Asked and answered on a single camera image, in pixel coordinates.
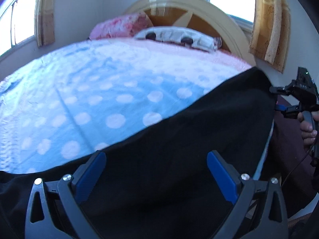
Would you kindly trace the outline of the right hand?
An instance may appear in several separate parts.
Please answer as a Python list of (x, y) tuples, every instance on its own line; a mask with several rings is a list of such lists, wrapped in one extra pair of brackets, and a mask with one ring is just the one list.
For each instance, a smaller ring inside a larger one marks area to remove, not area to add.
[(312, 128), (312, 124), (305, 121), (303, 113), (299, 113), (297, 117), (300, 122), (301, 137), (305, 148), (311, 146), (316, 139), (317, 131)]

